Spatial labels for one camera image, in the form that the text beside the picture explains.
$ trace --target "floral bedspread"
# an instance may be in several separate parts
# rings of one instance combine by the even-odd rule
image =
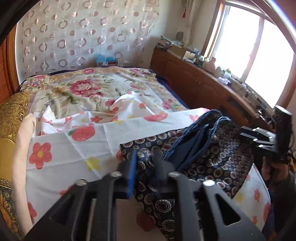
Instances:
[[[160,107],[160,112],[186,110],[155,78],[141,68],[89,68],[62,74],[37,75],[22,85],[30,96],[30,112],[44,112],[47,106],[56,118],[84,111],[114,114],[110,107],[123,95],[136,94]]]

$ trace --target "pillow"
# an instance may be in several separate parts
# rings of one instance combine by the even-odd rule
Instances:
[[[20,125],[12,158],[12,199],[19,227],[25,236],[33,227],[25,187],[27,155],[35,126],[36,118],[29,113]]]
[[[15,139],[27,115],[29,98],[17,93],[0,105],[0,216],[19,239],[22,237],[11,197],[12,155]]]

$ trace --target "wooden headboard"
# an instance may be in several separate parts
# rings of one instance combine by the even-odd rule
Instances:
[[[12,96],[19,86],[15,65],[15,31],[10,31],[0,46],[0,104]]]

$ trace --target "wooden dresser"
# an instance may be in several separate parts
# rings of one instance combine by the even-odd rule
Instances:
[[[166,78],[190,108],[217,109],[241,126],[268,128],[262,119],[255,118],[255,110],[243,97],[202,68],[156,48],[150,68]]]

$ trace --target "person's hand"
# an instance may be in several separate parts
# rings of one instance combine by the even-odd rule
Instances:
[[[271,177],[271,168],[276,169],[274,176]],[[283,163],[275,163],[268,160],[266,157],[263,157],[263,164],[261,169],[261,175],[265,181],[272,178],[273,182],[279,183],[282,180],[286,179],[289,174],[289,166]]]

